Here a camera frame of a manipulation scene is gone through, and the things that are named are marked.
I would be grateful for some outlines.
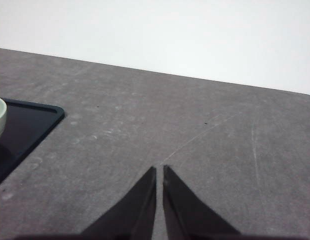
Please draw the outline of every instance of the black object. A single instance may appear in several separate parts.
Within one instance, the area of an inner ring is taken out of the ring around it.
[[[200,239],[240,232],[205,205],[169,167],[164,166],[163,207],[170,240]]]
[[[156,211],[156,169],[151,167],[116,205],[81,235],[22,236],[16,240],[151,240]]]
[[[7,120],[0,138],[0,183],[65,115],[58,106],[2,99],[7,105]]]

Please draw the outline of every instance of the white wall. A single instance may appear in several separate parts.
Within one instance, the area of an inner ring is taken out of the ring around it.
[[[310,94],[310,0],[0,0],[0,48]]]

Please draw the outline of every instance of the scratch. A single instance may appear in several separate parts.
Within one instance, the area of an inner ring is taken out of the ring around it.
[[[259,167],[257,164],[257,157],[256,157],[256,136],[255,136],[255,118],[253,119],[253,123],[251,125],[251,145],[254,157],[254,166],[255,166],[255,174],[256,174],[256,181],[257,185],[260,186],[260,174],[259,174]]]
[[[237,116],[237,115],[239,115],[239,114],[241,114],[241,113],[242,113],[242,112],[239,112],[238,114],[232,115],[232,116],[226,118],[224,121],[220,122],[219,124],[216,124],[216,125],[214,125],[214,126],[208,128],[208,129],[206,129],[205,131],[202,131],[202,132],[199,133],[198,135],[194,136],[193,138],[191,138],[190,140],[188,140],[186,143],[184,143],[182,146],[180,146],[179,148],[177,148],[177,149],[176,149],[173,153],[171,153],[167,158],[165,158],[165,159],[160,163],[160,165],[163,165],[163,164],[164,164],[168,159],[170,159],[175,153],[177,153],[179,150],[181,150],[182,148],[184,148],[185,146],[187,146],[188,144],[190,144],[191,142],[193,142],[195,139],[197,139],[197,138],[199,138],[200,136],[202,136],[202,135],[208,133],[210,130],[212,130],[212,129],[218,127],[218,126],[220,126],[221,124],[227,122],[228,120],[232,119],[233,117],[235,117],[235,116]],[[211,118],[209,121],[211,121],[211,120],[217,118],[218,116],[219,116],[219,115],[217,115],[217,116]]]

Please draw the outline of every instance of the black tray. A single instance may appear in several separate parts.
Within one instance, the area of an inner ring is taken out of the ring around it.
[[[7,104],[7,121],[0,138],[0,183],[65,116],[58,106],[2,99]]]

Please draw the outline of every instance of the gray table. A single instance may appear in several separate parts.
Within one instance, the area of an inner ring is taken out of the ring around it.
[[[0,96],[66,118],[0,185],[0,240],[79,233],[162,167],[246,234],[310,238],[310,96],[0,49]]]

